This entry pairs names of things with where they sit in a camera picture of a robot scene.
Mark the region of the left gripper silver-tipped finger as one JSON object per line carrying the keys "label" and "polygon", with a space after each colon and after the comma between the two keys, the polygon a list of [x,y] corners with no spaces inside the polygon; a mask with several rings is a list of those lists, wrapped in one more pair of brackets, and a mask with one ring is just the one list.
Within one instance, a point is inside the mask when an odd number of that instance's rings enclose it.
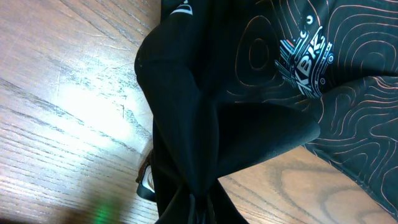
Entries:
{"label": "left gripper silver-tipped finger", "polygon": [[136,183],[138,184],[136,193],[138,196],[140,196],[140,198],[155,202],[155,188],[152,176],[152,167],[150,164],[151,156],[152,151],[150,151],[139,169],[136,179]]}

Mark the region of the black orange-patterned sports shirt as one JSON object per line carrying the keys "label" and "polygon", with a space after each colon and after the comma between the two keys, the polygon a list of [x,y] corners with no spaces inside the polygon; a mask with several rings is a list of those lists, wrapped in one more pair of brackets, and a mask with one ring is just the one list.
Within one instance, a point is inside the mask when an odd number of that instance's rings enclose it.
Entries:
{"label": "black orange-patterned sports shirt", "polygon": [[162,1],[134,69],[159,223],[244,223],[219,178],[301,145],[397,216],[396,1]]}

